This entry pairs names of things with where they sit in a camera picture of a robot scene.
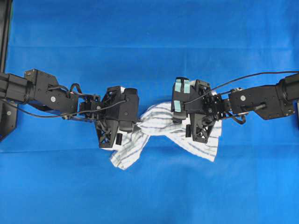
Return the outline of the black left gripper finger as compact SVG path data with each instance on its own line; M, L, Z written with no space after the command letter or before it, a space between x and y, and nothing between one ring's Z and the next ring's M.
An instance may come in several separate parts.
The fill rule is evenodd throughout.
M137 132L139 130L140 130L140 127L137 124L135 124L134 128L133 128L133 132Z

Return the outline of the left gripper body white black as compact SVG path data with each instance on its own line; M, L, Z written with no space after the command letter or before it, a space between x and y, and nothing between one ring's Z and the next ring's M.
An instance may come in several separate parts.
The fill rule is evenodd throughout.
M107 89L103 98L98 95L85 95L79 111L86 121L92 121L100 148L112 148L122 144L123 134L119 132L119 109L125 100L125 87L114 86Z

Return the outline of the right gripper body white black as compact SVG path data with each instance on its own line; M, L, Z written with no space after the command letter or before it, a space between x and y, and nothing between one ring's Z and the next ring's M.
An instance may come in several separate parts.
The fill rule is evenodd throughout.
M190 85L191 103L185 105L190 118L185 136L200 143L207 143L216 121L227 117L221 95L210 90L209 83L197 79Z

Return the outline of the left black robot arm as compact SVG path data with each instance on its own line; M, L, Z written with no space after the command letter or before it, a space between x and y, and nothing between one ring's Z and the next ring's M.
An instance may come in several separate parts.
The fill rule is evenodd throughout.
M137 89L109 87L103 98L84 94L80 85L60 85L57 78L32 69L24 77L10 73L0 75L0 138L15 128L19 105L30 105L47 112L50 118L84 121L95 124L100 148L121 145L123 133L131 133L138 121Z

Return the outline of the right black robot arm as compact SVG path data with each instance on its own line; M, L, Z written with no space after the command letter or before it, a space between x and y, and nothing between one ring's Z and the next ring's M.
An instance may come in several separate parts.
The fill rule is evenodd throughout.
M190 87L190 97L184 103L190 124L186 137L207 143L215 123L232 119L242 125L246 115L255 112L264 120L287 117L295 113L293 102L299 99L299 74L291 72L277 84L227 91L227 98L212 94L209 83L196 80Z

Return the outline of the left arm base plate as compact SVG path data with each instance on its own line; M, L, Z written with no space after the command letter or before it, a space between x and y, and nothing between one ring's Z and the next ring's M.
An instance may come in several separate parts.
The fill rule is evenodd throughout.
M6 103L0 102L0 141L11 134L17 124L18 111Z

